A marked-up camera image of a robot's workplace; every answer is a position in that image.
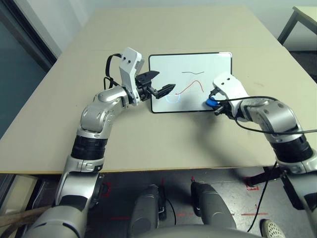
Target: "blue marker drawing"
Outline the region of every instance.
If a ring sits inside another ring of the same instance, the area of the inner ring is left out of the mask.
[[[179,100],[180,100],[180,94],[179,95],[170,95],[170,94],[168,94],[168,95],[166,95],[165,96],[165,99],[166,99],[166,101],[168,102],[168,103],[178,103],[179,102]]]

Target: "desk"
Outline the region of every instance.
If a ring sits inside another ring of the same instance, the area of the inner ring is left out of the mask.
[[[304,129],[317,127],[317,87],[287,50],[242,6],[98,10],[59,57],[0,142],[3,173],[61,173],[80,115],[103,89],[105,62],[127,46],[151,54],[230,51],[249,95],[288,104]],[[119,80],[119,62],[111,75]],[[142,71],[148,70],[147,62]],[[317,136],[308,134],[312,147]],[[115,121],[103,172],[268,166],[262,134],[213,113],[152,114],[150,102]]]
[[[295,6],[293,9],[293,14],[277,38],[282,45],[298,21],[317,34],[317,6]]]

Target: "silver robot arm segment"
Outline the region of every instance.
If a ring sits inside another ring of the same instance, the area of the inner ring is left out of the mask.
[[[214,104],[215,114],[226,114],[236,121],[253,121],[265,133],[282,173],[284,188],[293,206],[305,209],[317,234],[317,152],[312,149],[294,112],[274,98],[247,98],[241,82],[230,73],[223,73],[213,81],[210,99],[217,93],[226,100]]]
[[[30,228],[25,237],[83,238],[87,213],[97,201],[103,175],[104,153],[115,118],[128,107],[137,106],[154,95],[170,93],[175,84],[156,90],[151,86],[159,72],[137,75],[143,65],[142,55],[126,48],[121,55],[122,86],[103,90],[82,112],[71,154],[67,157],[55,196],[55,204]]]

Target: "whiteboard frame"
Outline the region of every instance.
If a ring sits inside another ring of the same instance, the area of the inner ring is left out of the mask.
[[[152,56],[203,55],[203,54],[220,54],[220,53],[226,53],[226,52],[220,51],[220,52],[201,52],[201,53],[180,53],[180,54],[154,54],[154,55],[149,55],[149,58],[148,58],[149,70],[151,70],[150,58],[151,58]],[[232,55],[232,52],[230,52],[230,54],[231,54],[230,73],[232,74],[232,57],[233,57],[233,55]],[[210,111],[213,111],[213,110],[211,109],[211,110],[198,110],[198,111],[153,112],[152,97],[153,97],[153,95],[151,96],[151,112],[154,113],[154,114],[158,114],[158,113],[196,113],[196,112],[210,112]]]

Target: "table leg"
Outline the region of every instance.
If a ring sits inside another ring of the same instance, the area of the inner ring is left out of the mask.
[[[296,25],[297,15],[298,15],[297,12],[293,12],[293,14],[289,18],[288,22],[286,23],[286,26],[284,27],[283,31],[281,32],[281,34],[277,38],[279,43],[281,43],[282,45],[284,44],[285,40],[287,39],[287,37],[289,36],[291,31],[293,30],[294,26]]]

